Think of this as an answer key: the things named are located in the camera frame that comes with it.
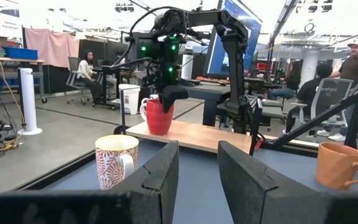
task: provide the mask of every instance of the gray floor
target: gray floor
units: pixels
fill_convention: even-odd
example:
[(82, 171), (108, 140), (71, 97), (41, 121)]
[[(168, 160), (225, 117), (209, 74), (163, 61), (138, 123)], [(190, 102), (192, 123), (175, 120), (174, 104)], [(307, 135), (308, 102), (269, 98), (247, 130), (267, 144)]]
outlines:
[[(0, 192), (13, 189), (36, 178), (94, 148), (97, 138), (112, 134), (120, 125), (119, 110), (106, 106), (92, 108), (91, 103), (82, 105), (79, 101), (67, 104), (69, 98), (79, 100), (78, 95), (49, 98), (42, 104), (37, 100), (37, 123), (43, 133), (23, 136), (18, 149), (7, 151), (0, 158)], [(20, 125), (20, 114), (15, 104), (7, 109)], [(202, 123), (203, 101), (197, 99), (178, 100), (174, 106), (174, 117), (179, 121)], [(127, 115), (128, 126), (143, 122), (140, 115)], [(262, 134), (281, 136), (284, 124), (272, 120), (272, 130), (261, 127)]]

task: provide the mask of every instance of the wooden board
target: wooden board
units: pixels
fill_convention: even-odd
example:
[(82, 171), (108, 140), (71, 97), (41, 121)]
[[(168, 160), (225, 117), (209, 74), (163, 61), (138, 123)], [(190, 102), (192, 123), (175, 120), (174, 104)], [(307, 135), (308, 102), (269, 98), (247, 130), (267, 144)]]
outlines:
[(1, 61), (10, 61), (10, 62), (34, 62), (34, 63), (44, 63), (44, 60), (38, 59), (38, 60), (29, 60), (29, 59), (19, 59), (19, 58), (6, 58), (6, 57), (0, 57)]
[(128, 135), (160, 142), (177, 140), (179, 145), (218, 153), (218, 142), (227, 141), (246, 153), (249, 153), (251, 137), (244, 134), (221, 131), (218, 128), (192, 124), (182, 121), (172, 121), (168, 134), (156, 136), (150, 134), (147, 123), (143, 122), (126, 130)]

